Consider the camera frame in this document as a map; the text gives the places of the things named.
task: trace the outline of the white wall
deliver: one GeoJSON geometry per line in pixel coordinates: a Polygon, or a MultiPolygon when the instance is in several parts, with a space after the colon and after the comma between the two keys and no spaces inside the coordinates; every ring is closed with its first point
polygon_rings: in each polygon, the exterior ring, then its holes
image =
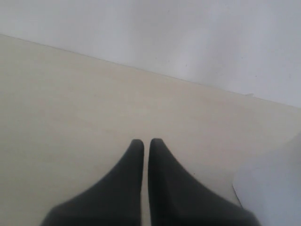
{"type": "Polygon", "coordinates": [[[1,0],[0,33],[301,107],[300,9],[300,0],[1,0]]]}

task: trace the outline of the cream floor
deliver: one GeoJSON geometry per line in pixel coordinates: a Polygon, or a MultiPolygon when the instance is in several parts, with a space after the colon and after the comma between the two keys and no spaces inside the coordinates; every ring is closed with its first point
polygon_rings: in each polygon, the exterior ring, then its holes
{"type": "Polygon", "coordinates": [[[231,202],[235,171],[301,130],[301,109],[0,36],[0,225],[39,225],[87,189],[133,138],[161,137],[231,202]]]}

